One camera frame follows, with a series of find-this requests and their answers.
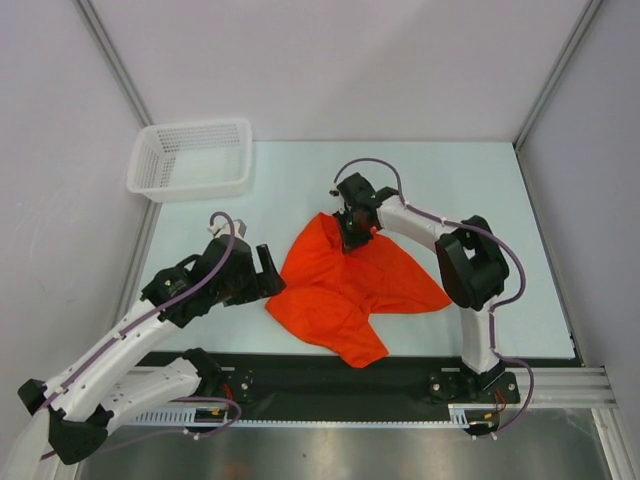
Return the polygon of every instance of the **metal floor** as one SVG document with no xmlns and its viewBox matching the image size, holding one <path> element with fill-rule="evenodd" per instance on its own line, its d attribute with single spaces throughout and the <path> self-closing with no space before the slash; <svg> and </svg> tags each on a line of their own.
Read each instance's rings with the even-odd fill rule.
<svg viewBox="0 0 640 480">
<path fill-rule="evenodd" d="M 125 427 L 109 445 L 148 434 Z M 215 480 L 610 479 L 590 410 L 533 410 L 497 441 L 459 430 L 233 428 L 96 454 L 78 478 Z"/>
</svg>

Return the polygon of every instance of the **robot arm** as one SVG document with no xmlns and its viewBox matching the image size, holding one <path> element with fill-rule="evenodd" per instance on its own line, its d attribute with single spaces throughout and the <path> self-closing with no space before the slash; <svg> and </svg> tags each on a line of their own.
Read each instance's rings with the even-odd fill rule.
<svg viewBox="0 0 640 480">
<path fill-rule="evenodd" d="M 443 288 L 460 307 L 463 362 L 477 375 L 497 367 L 499 359 L 491 348 L 489 308 L 503 292 L 509 275 L 498 245 L 477 233 L 412 212 L 397 190 L 385 187 L 376 191 L 359 173 L 345 178 L 331 193 L 344 202 L 344 209 L 334 216 L 340 224 L 345 251 L 365 245 L 373 238 L 372 230 L 386 229 L 411 238 L 437 255 Z M 462 223 L 491 232 L 479 216 Z"/>
<path fill-rule="evenodd" d="M 124 385 L 117 382 L 156 345 L 214 305 L 240 305 L 284 289 L 266 245 L 256 248 L 263 270 L 256 272 L 241 222 L 234 222 L 231 249 L 228 224 L 210 230 L 214 238 L 202 255 L 192 255 L 158 272 L 125 317 L 76 363 L 46 382 L 29 380 L 19 389 L 32 415 L 48 409 L 49 444 L 63 463 L 88 457 L 108 435 L 140 413 L 194 393 L 213 395 L 222 372 L 201 349 L 185 352 L 141 380 Z M 230 253 L 215 276 L 165 308 L 167 302 L 202 282 L 224 260 L 227 250 Z M 143 316 L 149 318 L 140 322 Z"/>
</svg>

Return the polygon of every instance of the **red cloth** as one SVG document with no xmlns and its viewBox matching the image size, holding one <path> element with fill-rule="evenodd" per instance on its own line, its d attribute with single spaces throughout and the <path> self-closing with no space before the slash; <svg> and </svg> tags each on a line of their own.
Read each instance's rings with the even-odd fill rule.
<svg viewBox="0 0 640 480">
<path fill-rule="evenodd" d="M 451 300 L 391 239 L 342 253 L 337 220 L 316 215 L 296 239 L 281 272 L 287 288 L 266 309 L 300 340 L 327 347 L 352 367 L 389 352 L 369 325 L 371 313 L 423 313 Z"/>
</svg>

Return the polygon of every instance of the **white plastic basket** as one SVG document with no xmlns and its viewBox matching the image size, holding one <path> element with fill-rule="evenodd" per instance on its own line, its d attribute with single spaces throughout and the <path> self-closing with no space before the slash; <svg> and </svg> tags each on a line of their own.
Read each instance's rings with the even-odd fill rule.
<svg viewBox="0 0 640 480">
<path fill-rule="evenodd" d="M 241 195 L 251 163 L 246 120 L 151 125 L 136 139 L 127 188 L 154 202 Z"/>
</svg>

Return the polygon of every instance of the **purple cable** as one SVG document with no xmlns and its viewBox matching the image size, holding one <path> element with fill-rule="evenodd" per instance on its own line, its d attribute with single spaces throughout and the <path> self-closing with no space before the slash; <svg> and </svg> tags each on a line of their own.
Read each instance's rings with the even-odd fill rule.
<svg viewBox="0 0 640 480">
<path fill-rule="evenodd" d="M 494 303 L 493 305 L 491 305 L 489 307 L 489 341 L 490 341 L 490 345 L 491 345 L 491 350 L 493 351 L 495 356 L 498 357 L 503 362 L 520 365 L 521 367 L 526 369 L 527 373 L 529 374 L 529 382 L 530 382 L 529 383 L 529 392 L 527 393 L 527 397 L 525 398 L 525 401 L 522 404 L 522 408 L 518 411 L 518 413 L 511 420 L 509 420 L 507 423 L 505 423 L 498 431 L 502 431 L 502 430 L 505 430 L 507 428 L 510 428 L 511 425 L 516 423 L 516 421 L 522 416 L 522 414 L 527 410 L 527 408 L 529 408 L 529 405 L 531 404 L 531 400 L 533 398 L 533 388 L 534 388 L 534 384 L 535 384 L 535 379 L 534 379 L 534 375 L 533 375 L 533 370 L 527 364 L 527 362 L 525 362 L 524 360 L 520 360 L 519 358 L 505 357 L 504 355 L 502 355 L 501 353 L 499 353 L 496 350 L 495 311 L 500 307 L 503 307 L 505 305 L 509 305 L 510 303 L 515 302 L 520 297 L 522 297 L 522 295 L 524 294 L 524 290 L 525 290 L 525 288 L 527 286 L 527 277 L 525 275 L 524 266 L 522 265 L 522 262 L 520 261 L 518 256 L 515 254 L 515 252 L 504 241 L 502 241 L 501 239 L 499 239 L 498 237 L 496 237 L 492 233 L 490 233 L 490 232 L 488 232 L 488 231 L 486 231 L 486 230 L 484 230 L 482 228 L 475 227 L 473 225 L 467 225 L 467 224 L 460 223 L 460 222 L 454 222 L 453 220 L 447 220 L 447 219 L 441 218 L 441 217 L 439 217 L 437 215 L 434 215 L 433 213 L 425 212 L 423 210 L 420 210 L 419 208 L 414 207 L 413 205 L 410 205 L 409 202 L 407 202 L 407 200 L 406 200 L 406 198 L 404 196 L 404 192 L 402 190 L 402 179 L 400 178 L 400 173 L 398 172 L 398 169 L 395 166 L 393 166 L 391 163 L 389 163 L 389 162 L 387 162 L 385 160 L 380 160 L 378 158 L 357 158 L 355 160 L 351 160 L 350 162 L 345 163 L 342 166 L 342 168 L 340 170 L 338 170 L 338 173 L 336 174 L 335 178 L 333 179 L 333 183 L 334 184 L 338 183 L 338 179 L 340 178 L 340 175 L 342 175 L 342 172 L 344 172 L 345 169 L 347 169 L 348 167 L 350 167 L 351 165 L 353 165 L 355 163 L 360 163 L 360 162 L 379 163 L 380 165 L 384 165 L 385 167 L 389 168 L 393 172 L 395 177 L 396 177 L 396 183 L 397 183 L 397 189 L 398 189 L 398 197 L 400 198 L 400 201 L 405 206 L 405 208 L 407 210 L 409 210 L 410 212 L 413 212 L 416 215 L 420 215 L 421 217 L 424 217 L 424 218 L 426 218 L 428 220 L 431 220 L 433 222 L 441 223 L 441 224 L 446 225 L 448 227 L 462 228 L 464 230 L 468 230 L 468 231 L 477 233 L 479 235 L 483 235 L 484 237 L 487 237 L 489 240 L 491 240 L 491 241 L 495 242 L 496 244 L 498 244 L 500 246 L 500 248 L 502 248 L 505 252 L 507 252 L 507 255 L 509 255 L 511 260 L 513 260 L 513 263 L 515 264 L 515 266 L 516 266 L 516 268 L 518 270 L 518 275 L 520 277 L 520 287 L 518 288 L 518 291 L 513 296 L 511 296 L 509 298 L 506 298 L 504 300 L 501 300 L 499 302 L 496 302 L 496 303 Z"/>
<path fill-rule="evenodd" d="M 228 428 L 230 428 L 238 420 L 240 420 L 240 417 L 242 417 L 242 408 L 240 408 L 240 405 L 238 405 L 236 402 L 234 402 L 233 400 L 228 399 L 228 398 L 222 398 L 222 397 L 186 397 L 186 398 L 179 398 L 179 399 L 177 399 L 175 401 L 183 401 L 183 402 L 220 402 L 220 403 L 226 403 L 230 407 L 233 407 L 233 408 L 236 409 L 236 415 L 231 420 L 229 420 L 227 423 L 225 423 L 224 425 L 221 425 L 221 426 L 217 427 L 215 430 L 212 430 L 212 431 L 207 432 L 207 433 L 199 433 L 199 434 L 194 434 L 194 433 L 191 433 L 191 432 L 187 433 L 186 435 L 190 436 L 191 438 L 196 437 L 196 435 L 197 435 L 197 438 L 208 438 L 208 437 L 212 437 L 213 435 L 217 435 L 219 433 L 222 433 L 225 430 L 227 430 Z M 148 435 L 143 435 L 142 437 L 134 438 L 134 439 L 128 440 L 126 442 L 119 443 L 118 445 L 114 445 L 113 447 L 100 449 L 100 450 L 98 450 L 97 453 L 99 453 L 100 455 L 103 455 L 103 454 L 106 454 L 106 453 L 115 452 L 116 450 L 120 450 L 122 448 L 129 447 L 131 445 L 135 445 L 136 443 L 142 442 L 144 440 L 149 440 L 150 438 L 155 438 L 155 437 L 159 437 L 159 436 L 162 436 L 162 435 L 168 435 L 168 434 L 173 434 L 173 433 L 185 434 L 183 428 L 168 428 L 168 429 L 165 429 L 165 430 L 159 430 L 157 432 L 150 433 Z"/>
<path fill-rule="evenodd" d="M 133 322 L 131 322 L 125 328 L 120 330 L 118 333 L 121 336 L 123 336 L 123 337 L 126 336 L 127 333 L 129 333 L 131 330 L 133 330 L 138 325 L 140 325 L 142 322 L 148 320 L 149 318 L 151 318 L 155 314 L 157 314 L 157 313 L 159 313 L 159 312 L 161 312 L 161 311 L 163 311 L 163 310 L 175 305 L 176 303 L 181 302 L 185 298 L 193 295 L 195 292 L 197 292 L 203 286 L 205 286 L 215 275 L 218 274 L 220 269 L 224 266 L 226 261 L 229 259 L 229 256 L 231 255 L 231 251 L 233 250 L 233 246 L 235 244 L 235 238 L 236 238 L 235 237 L 235 233 L 236 233 L 236 230 L 235 230 L 235 225 L 233 224 L 233 219 L 228 214 L 226 214 L 225 212 L 215 212 L 213 215 L 211 215 L 211 218 L 209 219 L 209 225 L 213 225 L 213 221 L 217 217 L 224 217 L 224 219 L 229 224 L 229 243 L 227 244 L 227 248 L 225 249 L 224 253 L 222 254 L 222 257 L 220 258 L 220 260 L 218 261 L 216 266 L 213 267 L 211 269 L 211 271 L 202 280 L 200 280 L 198 283 L 196 283 L 193 287 L 191 287 L 190 289 L 186 290 L 185 292 L 182 292 L 177 297 L 174 297 L 171 300 L 163 303 L 162 305 L 159 305 L 159 306 L 155 307 L 153 310 L 150 310 L 149 312 L 141 315 L 139 318 L 135 319 Z M 80 377 L 80 375 L 82 375 L 91 365 L 93 365 L 104 354 L 104 352 L 109 350 L 118 341 L 119 341 L 119 339 L 113 338 L 113 337 L 110 338 L 109 340 L 107 340 L 107 342 L 104 345 L 102 345 L 98 350 L 96 350 L 96 352 L 93 355 L 91 355 L 87 359 L 86 362 L 84 362 L 82 365 L 80 365 L 80 367 L 75 372 L 73 372 L 69 376 L 69 378 L 67 378 L 64 382 L 62 382 L 60 384 L 60 387 L 62 389 L 65 389 L 65 390 L 67 388 L 69 388 L 69 385 L 71 385 L 73 382 L 75 382 L 78 379 L 78 377 Z M 51 396 L 49 398 L 47 398 L 43 402 L 42 405 L 40 405 L 40 408 L 38 410 L 42 410 L 43 408 L 47 408 L 59 396 L 60 396 L 59 393 L 53 392 L 51 394 Z M 46 453 L 45 455 L 43 455 L 40 458 L 40 460 L 45 460 L 46 458 L 49 458 L 51 456 L 51 454 L 52 454 L 52 452 Z"/>
</svg>

